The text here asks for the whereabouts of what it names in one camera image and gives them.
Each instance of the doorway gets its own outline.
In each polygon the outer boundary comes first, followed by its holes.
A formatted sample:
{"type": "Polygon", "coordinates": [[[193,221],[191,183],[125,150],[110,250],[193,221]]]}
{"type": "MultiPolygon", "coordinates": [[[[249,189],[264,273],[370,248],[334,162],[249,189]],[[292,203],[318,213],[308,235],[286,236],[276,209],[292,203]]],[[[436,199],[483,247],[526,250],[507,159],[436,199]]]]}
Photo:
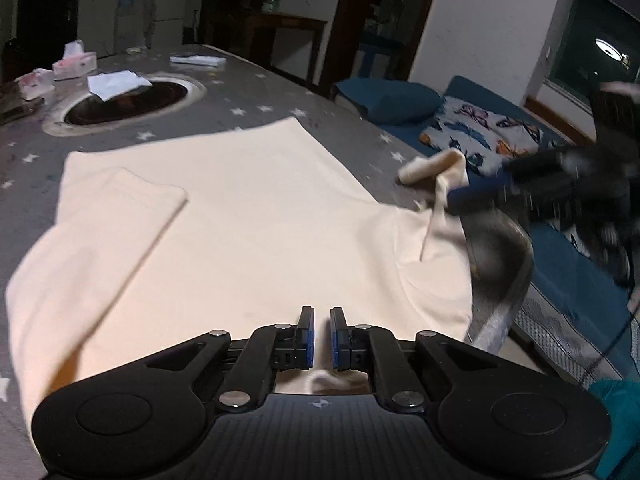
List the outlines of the doorway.
{"type": "Polygon", "coordinates": [[[3,77],[50,69],[77,36],[78,0],[18,0],[16,37],[5,46],[3,77]]]}
{"type": "Polygon", "coordinates": [[[319,91],[350,76],[407,80],[433,0],[339,0],[319,91]]]}

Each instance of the sofa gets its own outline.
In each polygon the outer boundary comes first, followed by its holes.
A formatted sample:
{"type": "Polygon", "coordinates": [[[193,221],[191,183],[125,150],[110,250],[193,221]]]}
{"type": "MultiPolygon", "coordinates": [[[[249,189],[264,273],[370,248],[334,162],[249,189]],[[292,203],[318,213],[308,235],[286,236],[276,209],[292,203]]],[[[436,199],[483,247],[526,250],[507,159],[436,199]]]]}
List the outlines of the sofa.
{"type": "MultiPolygon", "coordinates": [[[[349,96],[338,97],[349,99],[349,96]]],[[[543,132],[540,149],[565,141],[522,108],[465,77],[455,76],[444,96],[476,107],[535,124],[543,132]]],[[[418,140],[431,123],[378,124],[380,128],[426,156],[436,150],[418,140]]],[[[473,188],[482,176],[468,172],[473,188]]],[[[534,224],[529,232],[534,251],[534,271],[529,291],[514,319],[514,335],[530,344],[543,360],[543,368],[585,385],[603,378],[640,380],[640,326],[635,320],[625,335],[588,374],[588,368],[605,352],[620,328],[628,322],[628,291],[578,252],[564,234],[547,223],[534,224]]]]}

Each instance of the metal screw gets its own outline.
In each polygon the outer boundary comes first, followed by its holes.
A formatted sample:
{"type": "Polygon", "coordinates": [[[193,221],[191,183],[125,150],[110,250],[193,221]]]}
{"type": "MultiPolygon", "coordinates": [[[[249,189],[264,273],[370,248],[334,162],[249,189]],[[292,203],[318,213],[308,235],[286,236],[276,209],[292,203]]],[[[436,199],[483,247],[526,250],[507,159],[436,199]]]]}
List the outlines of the metal screw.
{"type": "Polygon", "coordinates": [[[231,390],[230,392],[225,392],[218,397],[220,404],[224,404],[230,408],[240,408],[244,406],[251,400],[251,397],[240,391],[240,390],[231,390]]]}
{"type": "Polygon", "coordinates": [[[405,392],[398,392],[391,397],[393,402],[403,408],[415,408],[420,406],[424,402],[424,396],[418,392],[412,392],[411,390],[405,392]]]}

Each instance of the teal cloth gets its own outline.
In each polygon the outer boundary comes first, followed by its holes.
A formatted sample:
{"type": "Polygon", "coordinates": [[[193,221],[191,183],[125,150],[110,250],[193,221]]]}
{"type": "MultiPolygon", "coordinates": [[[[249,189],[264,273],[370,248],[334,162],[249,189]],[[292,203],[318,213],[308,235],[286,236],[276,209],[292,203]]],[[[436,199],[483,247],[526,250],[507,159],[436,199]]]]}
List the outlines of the teal cloth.
{"type": "Polygon", "coordinates": [[[420,83],[352,77],[335,85],[374,124],[417,123],[443,102],[440,94],[420,83]]]}
{"type": "Polygon", "coordinates": [[[600,480],[638,480],[640,470],[640,384],[604,380],[589,391],[605,405],[611,418],[611,438],[595,475],[600,480]]]}
{"type": "MultiPolygon", "coordinates": [[[[529,234],[536,264],[533,284],[583,338],[604,352],[629,321],[628,290],[617,286],[549,224],[533,224],[529,234]]],[[[638,376],[631,347],[631,330],[626,330],[607,356],[624,379],[638,376]]]]}

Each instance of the window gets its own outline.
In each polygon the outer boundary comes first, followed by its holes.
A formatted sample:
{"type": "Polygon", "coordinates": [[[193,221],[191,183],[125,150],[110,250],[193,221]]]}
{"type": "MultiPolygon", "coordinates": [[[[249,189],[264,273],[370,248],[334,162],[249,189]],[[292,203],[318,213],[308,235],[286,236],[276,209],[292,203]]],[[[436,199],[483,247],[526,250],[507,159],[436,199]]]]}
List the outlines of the window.
{"type": "Polygon", "coordinates": [[[549,76],[585,104],[601,82],[640,78],[640,22],[609,0],[574,0],[549,76]]]}

